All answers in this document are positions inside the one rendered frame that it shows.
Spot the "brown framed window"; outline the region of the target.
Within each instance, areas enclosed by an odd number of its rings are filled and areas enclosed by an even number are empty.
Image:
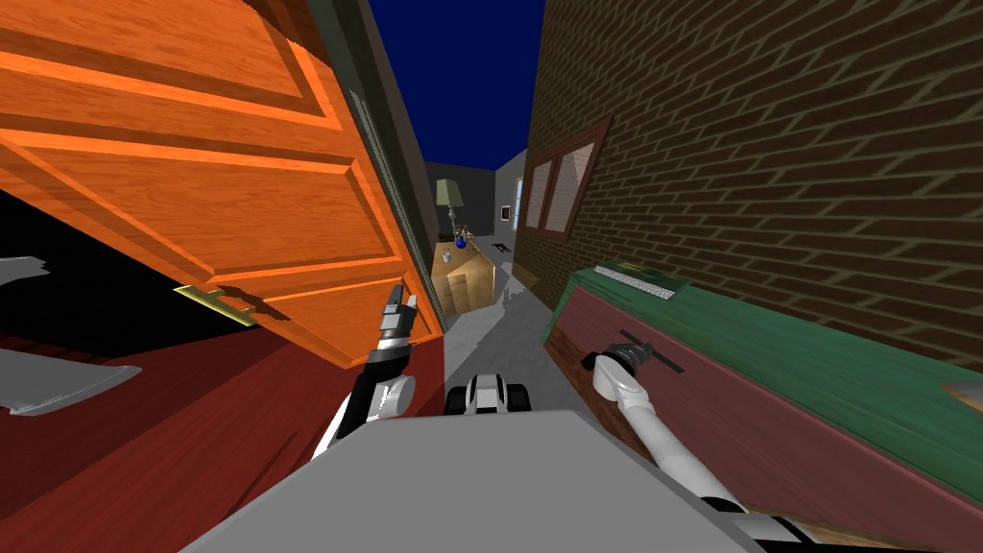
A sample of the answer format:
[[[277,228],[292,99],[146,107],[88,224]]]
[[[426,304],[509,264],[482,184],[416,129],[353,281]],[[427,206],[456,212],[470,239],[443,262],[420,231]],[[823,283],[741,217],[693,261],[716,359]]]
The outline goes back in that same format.
[[[585,195],[613,116],[608,114],[530,162],[516,228],[565,241]]]

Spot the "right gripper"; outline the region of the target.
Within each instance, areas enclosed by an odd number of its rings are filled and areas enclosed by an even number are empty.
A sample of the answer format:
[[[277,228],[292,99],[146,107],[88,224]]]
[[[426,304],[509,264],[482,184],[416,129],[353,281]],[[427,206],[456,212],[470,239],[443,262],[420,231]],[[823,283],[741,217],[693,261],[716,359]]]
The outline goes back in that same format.
[[[628,374],[636,374],[637,367],[651,358],[657,359],[662,365],[674,372],[684,373],[684,367],[655,350],[651,343],[642,342],[624,329],[621,329],[619,333],[629,341],[627,346],[619,346],[617,353],[617,356],[627,364],[625,371]]]

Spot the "pale green floor lamp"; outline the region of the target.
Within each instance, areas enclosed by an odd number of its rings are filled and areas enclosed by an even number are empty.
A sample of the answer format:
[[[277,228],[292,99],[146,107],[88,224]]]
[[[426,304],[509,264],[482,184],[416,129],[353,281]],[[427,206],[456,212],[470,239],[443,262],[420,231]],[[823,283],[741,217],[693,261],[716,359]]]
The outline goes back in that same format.
[[[463,206],[464,201],[459,185],[455,180],[439,179],[436,181],[436,204],[447,209],[450,230],[452,233],[457,234],[458,226],[456,223],[455,209]]]

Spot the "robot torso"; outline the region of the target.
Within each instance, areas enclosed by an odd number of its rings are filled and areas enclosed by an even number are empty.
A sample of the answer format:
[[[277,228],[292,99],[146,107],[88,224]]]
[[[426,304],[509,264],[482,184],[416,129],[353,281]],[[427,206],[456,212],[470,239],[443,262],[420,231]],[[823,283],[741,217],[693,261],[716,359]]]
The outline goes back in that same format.
[[[572,411],[370,421],[181,553],[765,553]]]

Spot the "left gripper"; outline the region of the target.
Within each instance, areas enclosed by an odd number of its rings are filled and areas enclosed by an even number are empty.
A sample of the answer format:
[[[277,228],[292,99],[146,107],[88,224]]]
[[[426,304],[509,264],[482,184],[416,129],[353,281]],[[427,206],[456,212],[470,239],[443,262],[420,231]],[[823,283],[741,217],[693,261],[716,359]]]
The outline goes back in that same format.
[[[406,304],[404,286],[396,284],[390,295],[390,304],[383,309],[380,337],[375,355],[408,355],[412,349],[410,335],[417,315],[416,295],[410,295]]]

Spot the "orange wooden door leaf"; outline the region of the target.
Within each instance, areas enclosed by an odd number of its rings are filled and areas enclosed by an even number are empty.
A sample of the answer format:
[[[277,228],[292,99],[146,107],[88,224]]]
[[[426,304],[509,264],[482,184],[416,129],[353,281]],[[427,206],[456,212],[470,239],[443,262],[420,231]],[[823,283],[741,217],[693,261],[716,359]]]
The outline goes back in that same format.
[[[396,284],[443,337],[372,135],[365,0],[0,0],[0,190],[343,368]]]

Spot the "red cabinet with green top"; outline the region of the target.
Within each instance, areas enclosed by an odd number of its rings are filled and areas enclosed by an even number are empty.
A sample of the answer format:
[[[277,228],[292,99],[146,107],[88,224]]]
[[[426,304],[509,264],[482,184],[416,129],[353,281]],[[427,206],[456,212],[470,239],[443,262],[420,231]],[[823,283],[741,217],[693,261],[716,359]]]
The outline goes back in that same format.
[[[585,269],[543,333],[580,359],[624,329],[684,367],[637,371],[659,416],[741,503],[872,541],[983,553],[983,374],[688,287],[669,300]]]

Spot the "light wooden table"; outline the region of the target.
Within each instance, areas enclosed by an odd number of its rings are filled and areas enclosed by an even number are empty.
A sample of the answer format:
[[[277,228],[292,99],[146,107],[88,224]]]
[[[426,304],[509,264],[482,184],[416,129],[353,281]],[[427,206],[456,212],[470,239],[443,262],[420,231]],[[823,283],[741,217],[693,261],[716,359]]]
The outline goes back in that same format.
[[[495,266],[472,241],[437,243],[431,278],[446,317],[495,304]]]

